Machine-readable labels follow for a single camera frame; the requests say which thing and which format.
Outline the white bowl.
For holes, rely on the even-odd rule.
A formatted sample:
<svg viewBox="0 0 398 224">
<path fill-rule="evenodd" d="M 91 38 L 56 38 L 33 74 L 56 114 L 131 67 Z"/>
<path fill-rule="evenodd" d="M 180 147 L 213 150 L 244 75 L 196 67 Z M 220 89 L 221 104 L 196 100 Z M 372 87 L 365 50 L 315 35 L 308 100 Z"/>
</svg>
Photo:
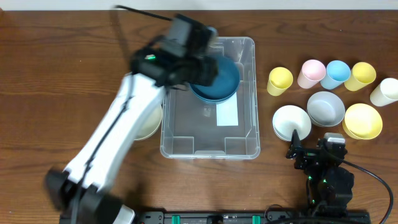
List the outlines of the white bowl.
<svg viewBox="0 0 398 224">
<path fill-rule="evenodd" d="M 272 127 L 281 140 L 291 141 L 294 130 L 297 130 L 299 139 L 303 140 L 310 134 L 312 122 L 307 112 L 300 107 L 286 105 L 274 113 Z"/>
</svg>

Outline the yellow bowl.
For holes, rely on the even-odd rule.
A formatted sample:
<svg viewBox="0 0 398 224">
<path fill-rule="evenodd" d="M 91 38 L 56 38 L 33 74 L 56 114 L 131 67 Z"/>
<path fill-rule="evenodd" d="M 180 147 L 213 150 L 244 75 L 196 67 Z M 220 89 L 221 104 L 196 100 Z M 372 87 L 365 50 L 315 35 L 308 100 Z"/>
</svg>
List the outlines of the yellow bowl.
<svg viewBox="0 0 398 224">
<path fill-rule="evenodd" d="M 381 115 L 372 106 L 356 103 L 346 110 L 342 126 L 349 137 L 370 140 L 380 135 L 383 122 Z"/>
</svg>

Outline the dark blue bowl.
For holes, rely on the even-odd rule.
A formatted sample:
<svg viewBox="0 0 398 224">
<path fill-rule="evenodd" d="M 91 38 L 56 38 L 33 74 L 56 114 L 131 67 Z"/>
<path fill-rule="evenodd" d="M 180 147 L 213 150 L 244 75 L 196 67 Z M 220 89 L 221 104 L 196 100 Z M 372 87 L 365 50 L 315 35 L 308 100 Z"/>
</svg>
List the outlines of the dark blue bowl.
<svg viewBox="0 0 398 224">
<path fill-rule="evenodd" d="M 239 69 L 228 57 L 211 55 L 218 63 L 218 75 L 211 86 L 190 84 L 192 91 L 211 100 L 226 98 L 237 92 L 240 83 Z"/>
<path fill-rule="evenodd" d="M 233 99 L 233 98 L 236 97 L 236 92 L 235 92 L 235 93 L 233 93 L 232 95 L 229 95 L 229 96 L 226 97 L 226 98 L 222 98 L 222 99 L 218 99 L 218 100 L 211 100 L 211 99 L 205 98 L 204 96 L 199 95 L 199 94 L 198 94 L 197 92 L 195 92 L 195 91 L 192 91 L 192 92 L 193 92 L 193 94 L 194 94 L 197 98 L 199 98 L 199 99 L 202 100 L 203 102 L 205 102 L 205 103 L 207 103 L 207 104 L 211 104 L 211 105 L 222 104 L 222 103 L 225 103 L 225 102 L 227 102 L 228 100 L 231 100 L 231 99 Z"/>
</svg>

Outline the beige bowl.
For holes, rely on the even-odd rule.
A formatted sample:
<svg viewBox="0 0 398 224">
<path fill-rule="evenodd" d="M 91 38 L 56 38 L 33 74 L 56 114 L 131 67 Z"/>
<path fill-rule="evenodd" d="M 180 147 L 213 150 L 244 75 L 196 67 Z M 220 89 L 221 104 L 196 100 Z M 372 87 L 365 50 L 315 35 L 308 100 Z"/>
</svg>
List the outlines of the beige bowl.
<svg viewBox="0 0 398 224">
<path fill-rule="evenodd" d="M 162 117 L 163 117 L 162 106 L 159 105 L 151 113 L 149 118 L 145 121 L 141 130 L 138 132 L 135 140 L 141 141 L 141 140 L 147 139 L 147 138 L 151 137 L 153 134 L 155 134 L 162 123 Z"/>
</svg>

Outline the clear plastic storage container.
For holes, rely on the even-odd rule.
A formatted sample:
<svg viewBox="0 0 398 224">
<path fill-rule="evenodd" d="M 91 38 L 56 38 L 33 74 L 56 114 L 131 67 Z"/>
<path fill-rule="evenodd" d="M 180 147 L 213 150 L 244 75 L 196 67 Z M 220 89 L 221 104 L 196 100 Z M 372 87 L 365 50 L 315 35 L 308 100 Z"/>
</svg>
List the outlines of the clear plastic storage container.
<svg viewBox="0 0 398 224">
<path fill-rule="evenodd" d="M 254 159 L 261 151 L 255 43 L 249 37 L 220 37 L 209 52 L 230 58 L 239 69 L 239 125 L 217 126 L 217 105 L 203 102 L 191 89 L 170 90 L 163 102 L 160 151 L 173 159 Z"/>
</svg>

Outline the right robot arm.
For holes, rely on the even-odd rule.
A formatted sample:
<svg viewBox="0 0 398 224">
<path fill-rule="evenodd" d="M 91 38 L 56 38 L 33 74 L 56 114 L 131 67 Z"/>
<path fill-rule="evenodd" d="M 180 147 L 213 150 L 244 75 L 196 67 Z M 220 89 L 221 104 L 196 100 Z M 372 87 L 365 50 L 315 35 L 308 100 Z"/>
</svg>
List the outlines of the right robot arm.
<svg viewBox="0 0 398 224">
<path fill-rule="evenodd" d="M 345 217 L 353 198 L 354 175 L 340 164 L 347 154 L 341 134 L 325 133 L 315 149 L 304 147 L 295 129 L 286 158 L 307 175 L 308 216 Z"/>
</svg>

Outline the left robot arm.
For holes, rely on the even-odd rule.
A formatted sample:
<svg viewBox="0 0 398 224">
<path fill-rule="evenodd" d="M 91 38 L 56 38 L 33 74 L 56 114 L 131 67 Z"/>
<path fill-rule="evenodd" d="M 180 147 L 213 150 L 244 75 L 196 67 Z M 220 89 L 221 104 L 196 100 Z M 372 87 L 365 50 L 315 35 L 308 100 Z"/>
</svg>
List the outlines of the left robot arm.
<svg viewBox="0 0 398 224">
<path fill-rule="evenodd" d="M 60 223 L 133 223 L 136 213 L 110 190 L 140 129 L 177 85 L 210 86 L 218 64 L 209 56 L 217 30 L 181 14 L 166 35 L 131 55 L 130 71 L 83 149 L 44 182 Z"/>
</svg>

